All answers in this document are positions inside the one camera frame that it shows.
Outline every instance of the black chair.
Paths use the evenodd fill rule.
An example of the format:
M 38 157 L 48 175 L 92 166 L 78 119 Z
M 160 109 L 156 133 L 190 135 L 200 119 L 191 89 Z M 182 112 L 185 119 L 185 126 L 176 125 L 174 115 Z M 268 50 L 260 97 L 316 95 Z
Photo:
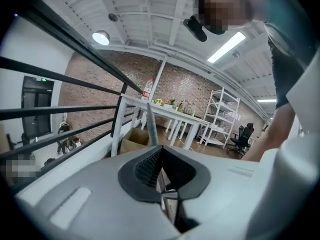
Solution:
M 230 138 L 230 140 L 235 144 L 233 148 L 228 148 L 226 152 L 228 153 L 229 151 L 233 151 L 234 154 L 243 157 L 245 155 L 245 150 L 244 148 L 249 148 L 250 144 L 248 143 L 250 136 L 254 132 L 254 124 L 253 123 L 248 123 L 246 125 L 246 128 L 244 128 L 242 134 L 241 134 L 241 126 L 239 127 L 239 138 Z

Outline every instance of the ceiling light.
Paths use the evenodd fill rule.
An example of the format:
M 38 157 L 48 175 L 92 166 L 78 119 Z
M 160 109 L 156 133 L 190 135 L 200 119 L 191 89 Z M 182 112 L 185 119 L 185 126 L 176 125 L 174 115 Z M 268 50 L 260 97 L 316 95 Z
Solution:
M 276 99 L 258 99 L 258 102 L 277 102 Z
M 226 42 L 219 50 L 217 50 L 210 58 L 208 58 L 208 62 L 216 62 L 245 38 L 245 35 L 241 32 L 236 33 L 228 42 Z
M 98 44 L 107 46 L 109 44 L 110 36 L 106 31 L 99 30 L 92 34 L 92 38 L 94 41 L 96 41 Z

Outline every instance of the railing post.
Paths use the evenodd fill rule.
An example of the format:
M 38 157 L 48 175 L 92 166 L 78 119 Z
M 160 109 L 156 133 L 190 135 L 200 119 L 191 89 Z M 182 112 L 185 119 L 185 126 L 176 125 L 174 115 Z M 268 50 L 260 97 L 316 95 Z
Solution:
M 127 85 L 126 83 L 123 83 L 122 89 L 121 89 L 121 93 L 122 93 L 122 94 L 125 94 L 125 93 L 126 93 L 127 87 L 128 87 L 128 85 Z M 116 109 L 115 109 L 115 112 L 114 112 L 114 118 L 115 118 L 116 120 L 117 120 L 117 115 L 118 115 L 119 105 L 120 105 L 121 99 L 122 99 L 122 96 L 119 95 L 119 99 L 118 99 L 118 102 L 117 102 L 117 104 L 116 104 Z M 110 133 L 110 136 L 111 136 L 112 138 L 114 137 L 116 120 L 114 120 L 114 121 L 112 122 L 111 133 Z

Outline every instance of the white pole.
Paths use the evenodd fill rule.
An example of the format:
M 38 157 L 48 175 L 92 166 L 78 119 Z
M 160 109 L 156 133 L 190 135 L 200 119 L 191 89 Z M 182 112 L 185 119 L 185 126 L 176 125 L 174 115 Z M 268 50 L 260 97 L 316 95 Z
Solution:
M 160 69 L 159 69 L 159 72 L 158 74 L 156 75 L 156 78 L 154 80 L 154 83 L 153 83 L 153 86 L 152 86 L 152 89 L 151 89 L 151 92 L 150 92 L 150 95 L 149 95 L 149 101 L 152 101 L 152 98 L 155 94 L 155 91 L 156 91 L 156 88 L 157 88 L 157 85 L 159 83 L 159 80 L 160 80 L 160 76 L 162 74 L 162 71 L 164 70 L 164 67 L 166 65 L 166 62 L 167 62 L 167 59 L 168 59 L 168 56 L 166 55 L 162 61 L 162 64 L 160 66 Z

